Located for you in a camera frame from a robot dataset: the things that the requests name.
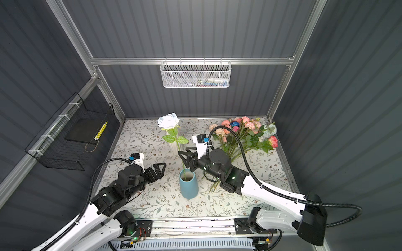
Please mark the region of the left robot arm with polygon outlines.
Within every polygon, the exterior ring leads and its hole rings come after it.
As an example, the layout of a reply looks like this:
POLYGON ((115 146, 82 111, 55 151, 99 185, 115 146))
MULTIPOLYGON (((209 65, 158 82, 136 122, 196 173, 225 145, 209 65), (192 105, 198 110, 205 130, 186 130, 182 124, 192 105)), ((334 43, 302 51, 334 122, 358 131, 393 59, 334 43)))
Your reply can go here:
POLYGON ((115 181, 100 189, 93 198, 88 198, 82 211, 71 222, 35 250, 94 250, 120 235, 136 241, 146 237, 146 230, 123 206, 134 194, 160 180, 165 169, 166 163, 157 163, 147 169, 133 163, 120 170, 115 181))

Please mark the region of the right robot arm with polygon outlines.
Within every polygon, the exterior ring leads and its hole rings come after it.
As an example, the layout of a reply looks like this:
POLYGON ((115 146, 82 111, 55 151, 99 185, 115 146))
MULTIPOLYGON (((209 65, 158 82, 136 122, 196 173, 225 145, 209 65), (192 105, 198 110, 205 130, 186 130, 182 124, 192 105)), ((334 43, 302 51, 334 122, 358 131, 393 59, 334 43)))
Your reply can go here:
POLYGON ((236 218, 237 233, 273 234, 289 230, 315 246, 324 244, 327 213, 323 207, 302 203, 304 195, 282 190, 258 179, 231 164, 228 155, 214 149, 199 156, 194 147, 178 152, 190 170, 201 169, 220 181, 223 190, 240 196, 253 197, 279 210, 277 216, 254 207, 247 218, 236 218))

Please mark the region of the blue ceramic vase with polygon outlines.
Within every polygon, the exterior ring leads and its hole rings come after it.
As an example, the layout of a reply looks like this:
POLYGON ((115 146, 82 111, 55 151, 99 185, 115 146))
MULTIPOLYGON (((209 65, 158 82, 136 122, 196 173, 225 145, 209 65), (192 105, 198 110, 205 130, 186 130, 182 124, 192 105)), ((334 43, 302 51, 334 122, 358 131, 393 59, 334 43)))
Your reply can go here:
POLYGON ((180 191, 184 198, 193 199, 198 195, 198 182, 194 172, 189 169, 181 170, 179 174, 180 191))

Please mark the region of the white rose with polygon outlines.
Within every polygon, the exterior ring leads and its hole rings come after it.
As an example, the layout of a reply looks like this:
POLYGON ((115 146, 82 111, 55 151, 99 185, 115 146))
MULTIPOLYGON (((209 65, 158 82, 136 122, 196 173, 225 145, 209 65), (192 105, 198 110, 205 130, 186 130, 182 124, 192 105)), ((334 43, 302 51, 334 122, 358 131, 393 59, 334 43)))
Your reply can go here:
POLYGON ((165 132, 165 136, 162 138, 166 143, 172 143, 175 141, 183 145, 189 144, 189 140, 179 134, 179 129, 181 128, 180 119, 176 113, 170 113, 159 117, 157 123, 160 130, 165 132))

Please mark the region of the blue rose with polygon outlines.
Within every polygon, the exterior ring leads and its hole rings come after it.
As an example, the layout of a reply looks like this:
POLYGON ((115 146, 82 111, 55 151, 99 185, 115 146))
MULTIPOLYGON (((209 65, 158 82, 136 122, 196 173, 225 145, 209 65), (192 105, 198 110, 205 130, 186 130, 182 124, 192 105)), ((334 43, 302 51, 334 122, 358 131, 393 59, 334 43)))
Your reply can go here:
POLYGON ((240 123, 237 121, 232 121, 230 124, 232 127, 240 127, 240 123))

